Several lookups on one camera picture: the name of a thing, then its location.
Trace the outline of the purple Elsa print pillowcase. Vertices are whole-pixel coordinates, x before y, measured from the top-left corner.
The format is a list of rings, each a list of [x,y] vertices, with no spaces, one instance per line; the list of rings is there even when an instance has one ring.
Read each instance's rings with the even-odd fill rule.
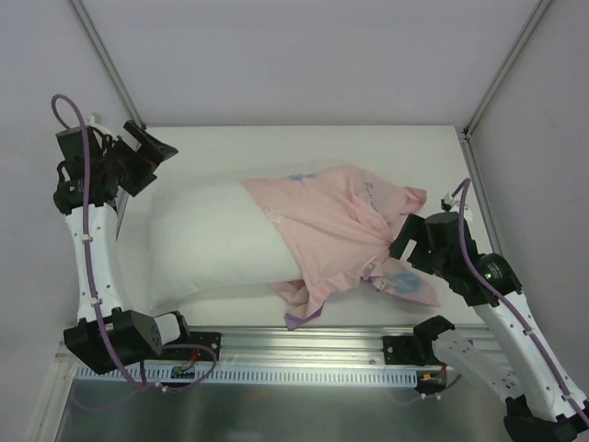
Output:
[[[288,329],[319,317],[329,296],[360,283],[439,307],[434,288],[389,255],[403,223],[425,206],[425,190],[396,185],[356,166],[243,185],[299,269],[297,276],[271,286],[290,306],[284,315]]]

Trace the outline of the white pillow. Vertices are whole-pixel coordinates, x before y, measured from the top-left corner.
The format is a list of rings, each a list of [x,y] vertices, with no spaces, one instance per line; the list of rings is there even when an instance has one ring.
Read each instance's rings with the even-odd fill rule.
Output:
[[[271,220],[239,182],[157,191],[149,215],[150,305],[300,278]]]

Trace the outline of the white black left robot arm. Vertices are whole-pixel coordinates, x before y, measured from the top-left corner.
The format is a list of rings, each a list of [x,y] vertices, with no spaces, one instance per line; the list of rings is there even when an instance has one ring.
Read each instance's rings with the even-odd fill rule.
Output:
[[[139,194],[156,180],[157,167],[178,153],[133,121],[123,128],[137,148],[92,125],[56,135],[64,159],[56,168],[53,201],[74,243],[79,286],[76,325],[64,330],[64,344],[100,375],[156,359],[163,351],[181,359],[192,348],[179,312],[156,317],[138,312],[123,285],[118,193]]]

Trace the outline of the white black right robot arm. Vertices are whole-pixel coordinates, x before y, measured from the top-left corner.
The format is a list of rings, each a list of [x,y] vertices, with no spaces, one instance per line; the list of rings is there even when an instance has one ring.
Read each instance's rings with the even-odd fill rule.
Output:
[[[435,275],[473,308],[495,338],[509,366],[490,360],[442,316],[386,337],[387,363],[446,365],[471,385],[503,402],[503,425],[513,441],[573,441],[588,429],[588,397],[557,361],[537,326],[522,285],[499,254],[481,254],[468,223],[456,212],[409,215],[389,254],[409,242],[411,266]]]

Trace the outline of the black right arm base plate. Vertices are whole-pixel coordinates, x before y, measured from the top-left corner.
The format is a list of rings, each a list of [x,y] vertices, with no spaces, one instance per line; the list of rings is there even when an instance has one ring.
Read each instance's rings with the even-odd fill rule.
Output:
[[[383,336],[383,357],[386,365],[440,366],[433,354],[432,342],[415,335]]]

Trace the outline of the left aluminium corner post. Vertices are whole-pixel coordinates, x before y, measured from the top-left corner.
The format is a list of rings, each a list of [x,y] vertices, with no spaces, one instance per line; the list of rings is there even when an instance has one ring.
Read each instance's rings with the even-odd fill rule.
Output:
[[[85,2],[82,0],[66,0],[65,3],[70,8],[76,23],[85,35],[92,52],[98,59],[98,62],[126,115],[142,129],[145,129],[146,124],[144,119],[135,105],[119,69],[114,63],[110,52],[98,31],[95,20],[91,17]]]

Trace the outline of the aluminium corner post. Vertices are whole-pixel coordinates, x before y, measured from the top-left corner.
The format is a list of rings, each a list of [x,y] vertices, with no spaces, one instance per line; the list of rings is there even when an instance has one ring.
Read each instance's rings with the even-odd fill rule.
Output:
[[[110,52],[98,31],[95,20],[91,17],[85,2],[82,0],[66,0],[65,3],[70,8],[76,23],[85,35],[92,52],[98,59],[98,62],[126,115],[142,129],[145,129],[146,124],[144,119],[135,105],[119,69],[114,63]]]
[[[535,35],[538,26],[553,5],[553,0],[536,1],[532,11],[528,15],[523,27],[518,32],[514,42],[510,46],[507,54],[502,59],[498,70],[493,75],[491,82],[486,88],[479,104],[468,120],[466,126],[462,129],[462,134],[469,140],[477,129],[482,118],[485,116],[489,106],[493,103],[499,93],[502,84],[513,70],[516,62],[523,54],[527,44]]]

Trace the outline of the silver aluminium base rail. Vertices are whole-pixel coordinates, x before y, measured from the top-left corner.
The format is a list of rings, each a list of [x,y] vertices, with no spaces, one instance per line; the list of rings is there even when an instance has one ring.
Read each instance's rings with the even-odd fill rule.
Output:
[[[221,366],[391,368],[383,336],[412,335],[409,327],[302,328],[195,327],[222,334]]]

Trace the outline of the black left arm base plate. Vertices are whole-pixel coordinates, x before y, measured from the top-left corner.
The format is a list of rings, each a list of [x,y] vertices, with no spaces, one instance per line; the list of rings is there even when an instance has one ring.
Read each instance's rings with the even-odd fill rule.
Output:
[[[159,360],[181,363],[212,362],[219,358],[222,334],[216,331],[191,331],[188,338],[165,344]]]

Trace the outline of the right aluminium corner post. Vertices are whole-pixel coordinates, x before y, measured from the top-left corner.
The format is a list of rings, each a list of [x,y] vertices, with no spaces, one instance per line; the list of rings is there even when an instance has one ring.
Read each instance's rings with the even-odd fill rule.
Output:
[[[493,75],[491,82],[486,88],[479,104],[468,120],[466,126],[462,129],[462,134],[469,140],[477,129],[482,118],[485,116],[489,106],[493,103],[499,93],[502,84],[513,70],[516,62],[523,54],[527,44],[535,35],[538,26],[553,5],[553,0],[536,1],[532,11],[528,15],[523,27],[518,32],[514,42],[510,46],[507,54],[502,59],[498,70]]]

